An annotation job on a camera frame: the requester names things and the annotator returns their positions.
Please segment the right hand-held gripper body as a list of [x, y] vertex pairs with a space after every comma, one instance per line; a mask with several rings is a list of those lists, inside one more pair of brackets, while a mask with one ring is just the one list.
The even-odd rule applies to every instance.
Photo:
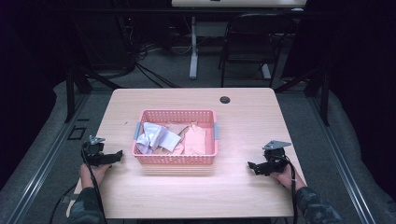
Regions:
[[288, 164], [284, 147], [288, 146], [290, 146], [288, 142], [272, 140], [262, 148], [264, 150], [263, 156], [266, 159], [263, 171], [265, 175], [284, 172], [284, 168]]

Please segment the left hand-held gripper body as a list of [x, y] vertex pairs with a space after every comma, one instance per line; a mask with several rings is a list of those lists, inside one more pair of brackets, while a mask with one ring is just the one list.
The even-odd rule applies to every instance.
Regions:
[[106, 155], [103, 153], [104, 141], [105, 138], [89, 136], [89, 140], [81, 146], [81, 157], [84, 163], [93, 166], [108, 164]]

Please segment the person's left hand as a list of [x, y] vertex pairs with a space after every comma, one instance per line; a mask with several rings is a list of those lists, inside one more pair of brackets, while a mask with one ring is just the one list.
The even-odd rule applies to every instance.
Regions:
[[92, 176], [95, 177], [97, 185], [100, 185], [106, 175], [106, 171], [111, 167], [111, 164], [102, 164], [99, 166], [88, 167], [85, 163], [80, 165], [79, 176], [81, 186], [85, 188], [92, 188]]

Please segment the person's right hand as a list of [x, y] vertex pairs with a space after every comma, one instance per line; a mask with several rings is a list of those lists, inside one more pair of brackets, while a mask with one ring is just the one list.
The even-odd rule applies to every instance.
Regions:
[[295, 172], [295, 176], [292, 176], [292, 169], [288, 165], [285, 167], [283, 173], [271, 173], [270, 176], [276, 179], [280, 184], [282, 184], [285, 188], [291, 189], [291, 185], [295, 184], [295, 189], [299, 190], [300, 188], [305, 187], [305, 182], [301, 179], [299, 174]]

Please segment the white crumpled cloth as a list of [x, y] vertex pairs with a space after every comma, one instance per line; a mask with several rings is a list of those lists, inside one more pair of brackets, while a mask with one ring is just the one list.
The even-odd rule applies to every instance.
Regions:
[[136, 139], [136, 147], [142, 154], [151, 154], [158, 147], [173, 152], [179, 144], [181, 137], [169, 131], [164, 126], [145, 122], [143, 133]]

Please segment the pink plastic basket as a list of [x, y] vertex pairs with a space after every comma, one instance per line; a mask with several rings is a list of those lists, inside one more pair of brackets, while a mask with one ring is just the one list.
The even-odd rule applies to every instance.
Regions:
[[[186, 124], [189, 127], [195, 123], [205, 129], [205, 155], [156, 155], [142, 154], [136, 147], [137, 137], [143, 133], [143, 124], [150, 122], [164, 126], [167, 123]], [[143, 110], [134, 132], [133, 155], [141, 164], [212, 164], [218, 154], [219, 132], [217, 116], [210, 109], [146, 109]]]

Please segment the pink cloth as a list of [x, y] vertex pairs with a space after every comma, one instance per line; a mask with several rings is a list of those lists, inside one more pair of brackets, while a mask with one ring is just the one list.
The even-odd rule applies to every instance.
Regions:
[[193, 123], [185, 133], [184, 153], [186, 155], [205, 155], [205, 129]]

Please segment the beige cloth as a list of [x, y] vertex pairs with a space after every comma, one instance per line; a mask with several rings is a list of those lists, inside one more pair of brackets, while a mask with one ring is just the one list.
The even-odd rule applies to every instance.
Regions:
[[185, 137], [185, 133], [189, 130], [189, 126], [186, 124], [179, 123], [167, 123], [165, 127], [169, 132], [175, 133], [180, 137], [179, 142], [176, 144], [173, 151], [169, 151], [165, 147], [157, 147], [153, 153], [156, 155], [181, 155], [184, 152], [184, 146], [182, 145], [182, 141]]

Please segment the black folding chair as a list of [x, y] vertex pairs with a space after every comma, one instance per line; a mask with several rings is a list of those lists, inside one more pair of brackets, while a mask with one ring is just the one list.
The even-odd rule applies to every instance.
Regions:
[[227, 24], [219, 59], [220, 86], [224, 86], [226, 63], [272, 65], [270, 84], [278, 66], [283, 41], [293, 28], [292, 18], [283, 14], [243, 13]]

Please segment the white background desk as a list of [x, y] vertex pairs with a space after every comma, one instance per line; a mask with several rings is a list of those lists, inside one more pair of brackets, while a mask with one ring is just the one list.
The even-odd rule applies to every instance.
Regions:
[[[172, 7], [209, 8], [291, 8], [302, 11], [307, 0], [172, 0]], [[198, 49], [196, 18], [191, 17], [191, 68], [190, 78], [197, 78]]]

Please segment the black floor socket frame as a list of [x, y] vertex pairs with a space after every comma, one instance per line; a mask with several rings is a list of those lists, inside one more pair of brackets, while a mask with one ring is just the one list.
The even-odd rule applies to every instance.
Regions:
[[68, 140], [81, 140], [86, 132], [85, 127], [74, 126], [67, 136]]

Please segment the aluminium floor rail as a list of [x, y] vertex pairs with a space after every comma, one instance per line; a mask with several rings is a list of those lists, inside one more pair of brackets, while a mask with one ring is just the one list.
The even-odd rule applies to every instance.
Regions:
[[370, 208], [365, 201], [361, 189], [358, 186], [353, 174], [351, 173], [347, 161], [339, 147], [330, 126], [326, 126], [319, 114], [319, 105], [315, 98], [308, 97], [307, 102], [315, 113], [315, 118], [318, 121], [320, 129], [324, 132], [326, 139], [330, 145], [330, 152], [332, 154], [333, 162], [336, 166], [338, 174], [342, 178], [343, 184], [346, 188], [350, 201], [353, 203], [356, 213], [361, 221], [361, 224], [377, 224]]
[[3, 209], [0, 214], [0, 224], [22, 222], [58, 158], [62, 143], [72, 131], [77, 115], [89, 97], [89, 94], [82, 94], [78, 97], [75, 111], [70, 119], [64, 119], [67, 117], [65, 99], [57, 98], [49, 119], [11, 178], [0, 190], [0, 208]]

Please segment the black metal frame stand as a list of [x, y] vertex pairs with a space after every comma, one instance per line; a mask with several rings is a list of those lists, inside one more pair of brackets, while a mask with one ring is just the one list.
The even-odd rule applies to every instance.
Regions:
[[307, 80], [308, 83], [304, 89], [306, 97], [316, 97], [319, 94], [319, 116], [326, 126], [329, 126], [328, 108], [330, 95], [330, 75], [324, 66], [315, 68], [300, 77], [295, 77], [286, 84], [275, 88], [276, 93], [281, 93], [297, 85], [298, 83]]
[[76, 113], [76, 102], [75, 102], [75, 88], [82, 94], [90, 94], [92, 91], [92, 85], [88, 78], [93, 78], [100, 83], [108, 86], [112, 90], [120, 89], [120, 85], [108, 80], [105, 77], [100, 76], [91, 69], [84, 66], [72, 66], [66, 75], [66, 101], [67, 101], [67, 114], [65, 123], [69, 122]]

